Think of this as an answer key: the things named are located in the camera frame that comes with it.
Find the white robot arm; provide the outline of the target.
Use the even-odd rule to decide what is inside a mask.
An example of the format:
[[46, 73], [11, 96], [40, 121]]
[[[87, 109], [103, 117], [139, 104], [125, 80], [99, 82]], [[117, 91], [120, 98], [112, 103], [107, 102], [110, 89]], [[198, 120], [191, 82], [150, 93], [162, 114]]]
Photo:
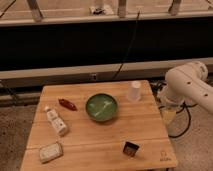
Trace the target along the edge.
[[213, 114], [213, 87], [206, 83], [207, 76], [208, 69], [200, 61], [176, 66], [166, 72], [166, 85], [157, 94], [164, 106], [162, 119], [166, 125], [171, 123], [186, 99]]

